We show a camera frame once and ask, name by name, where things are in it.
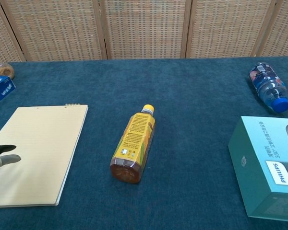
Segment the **yellow bottle cap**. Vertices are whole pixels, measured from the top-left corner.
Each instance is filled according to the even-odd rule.
[[[154,107],[150,104],[144,105],[143,109],[141,112],[149,112],[152,116],[154,115]]]

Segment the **barcode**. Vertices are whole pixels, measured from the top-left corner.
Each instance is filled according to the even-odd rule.
[[[263,66],[257,66],[257,69],[259,70],[259,72],[265,71]]]

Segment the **bottle label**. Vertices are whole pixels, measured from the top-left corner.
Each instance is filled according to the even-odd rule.
[[[268,64],[262,63],[255,66],[249,73],[255,88],[259,88],[264,81],[276,81],[285,86],[284,82],[277,76],[272,67]]]
[[[137,162],[144,166],[155,125],[150,114],[133,115],[120,139],[113,157]]]

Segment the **philips logo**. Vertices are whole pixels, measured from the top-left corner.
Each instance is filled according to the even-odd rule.
[[[277,172],[277,174],[278,174],[278,176],[280,178],[280,181],[283,182],[283,183],[286,183],[285,178],[284,178],[284,176],[282,174],[282,171],[279,169],[278,165],[276,163],[274,163],[273,165],[274,165],[275,170],[276,170],[276,172]]]
[[[276,184],[288,185],[288,172],[285,166],[277,161],[266,161]]]

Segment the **table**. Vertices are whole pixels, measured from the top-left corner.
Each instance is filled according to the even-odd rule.
[[[257,97],[248,79],[257,61],[288,88],[288,57],[11,63],[16,89],[0,102],[0,129],[20,106],[89,110],[60,204],[0,208],[0,230],[288,229],[247,217],[227,148],[241,115],[288,117]],[[110,160],[148,103],[154,140],[141,182],[126,184],[112,178]]]

